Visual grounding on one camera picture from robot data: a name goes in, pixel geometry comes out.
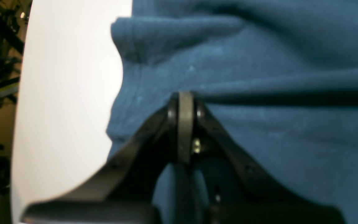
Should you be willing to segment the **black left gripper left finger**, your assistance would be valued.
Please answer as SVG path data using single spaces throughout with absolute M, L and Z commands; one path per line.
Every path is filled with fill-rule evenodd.
M 23 224 L 160 224 L 155 186 L 177 160 L 178 93 L 92 177 L 67 194 L 29 205 Z

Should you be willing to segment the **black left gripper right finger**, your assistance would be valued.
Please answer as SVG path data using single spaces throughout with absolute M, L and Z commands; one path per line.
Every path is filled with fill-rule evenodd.
M 226 132 L 206 105 L 185 93 L 185 163 L 199 171 L 195 196 L 205 224 L 344 224 L 335 207 L 318 205 L 285 188 Z

